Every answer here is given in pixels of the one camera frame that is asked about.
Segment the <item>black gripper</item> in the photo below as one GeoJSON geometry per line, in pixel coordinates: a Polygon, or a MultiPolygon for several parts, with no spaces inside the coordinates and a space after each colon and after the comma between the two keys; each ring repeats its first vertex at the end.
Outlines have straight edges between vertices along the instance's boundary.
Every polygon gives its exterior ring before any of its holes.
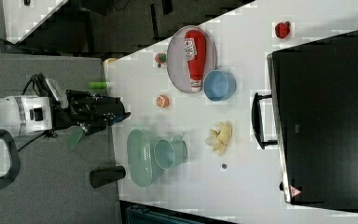
{"type": "Polygon", "coordinates": [[[68,106],[52,107],[52,128],[63,130],[79,126],[85,135],[101,132],[131,116],[119,97],[110,97],[89,91],[67,90],[68,106]]]}

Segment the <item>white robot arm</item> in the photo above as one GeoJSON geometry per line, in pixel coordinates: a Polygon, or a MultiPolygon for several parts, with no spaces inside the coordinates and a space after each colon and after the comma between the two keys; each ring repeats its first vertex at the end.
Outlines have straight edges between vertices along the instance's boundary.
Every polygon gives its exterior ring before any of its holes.
{"type": "Polygon", "coordinates": [[[118,97],[88,91],[68,90],[62,103],[53,96],[0,98],[0,130],[14,137],[46,134],[73,126],[91,135],[130,115],[118,97]]]}

